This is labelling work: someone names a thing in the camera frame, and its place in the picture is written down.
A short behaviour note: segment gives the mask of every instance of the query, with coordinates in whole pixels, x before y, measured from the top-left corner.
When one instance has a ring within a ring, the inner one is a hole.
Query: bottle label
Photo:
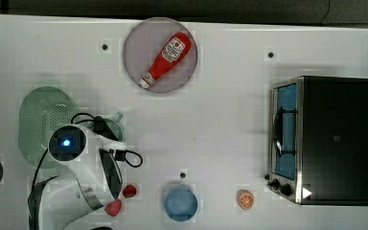
[[[145,79],[148,84],[153,84],[156,80],[151,76],[150,73],[146,73],[145,76],[143,76],[143,79]]]
[[[165,58],[168,62],[178,60],[184,48],[185,44],[180,39],[175,37],[164,47],[162,52],[163,58]]]

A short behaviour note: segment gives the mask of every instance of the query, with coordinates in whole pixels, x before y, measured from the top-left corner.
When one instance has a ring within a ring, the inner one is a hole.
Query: oven knob
[[[273,179],[271,182],[267,182],[268,186],[271,186],[274,190],[279,189],[280,182],[278,179]]]
[[[290,196],[291,195],[291,186],[289,186],[289,184],[285,184],[285,185],[280,186],[280,192],[284,196]]]

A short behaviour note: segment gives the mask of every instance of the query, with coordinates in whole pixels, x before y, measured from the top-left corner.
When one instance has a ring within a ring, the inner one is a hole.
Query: oven window
[[[277,111],[283,108],[283,138],[280,154],[276,154],[275,173],[294,180],[295,177],[295,128],[297,85],[278,88]]]

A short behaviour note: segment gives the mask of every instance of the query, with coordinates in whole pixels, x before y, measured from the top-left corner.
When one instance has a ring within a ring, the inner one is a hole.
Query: plate
[[[52,134],[69,124],[75,113],[73,101],[60,89],[43,86],[29,93],[19,111],[18,145],[26,161],[37,167]],[[41,168],[57,165],[53,158],[46,157]]]
[[[196,214],[198,202],[194,193],[186,186],[178,186],[167,195],[167,215],[175,221],[187,221]]]
[[[167,93],[184,85],[196,69],[197,48],[191,33],[177,21],[153,17],[137,25],[127,36],[123,52],[124,65],[127,74],[138,86],[140,79],[148,72],[164,45],[178,32],[189,36],[192,42],[189,53],[170,72],[147,89],[154,93]]]

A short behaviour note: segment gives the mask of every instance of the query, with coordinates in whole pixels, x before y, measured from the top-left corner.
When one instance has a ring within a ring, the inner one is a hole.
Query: blue light
[[[71,144],[70,140],[65,140],[62,142],[62,145],[65,147],[70,146],[70,144]]]

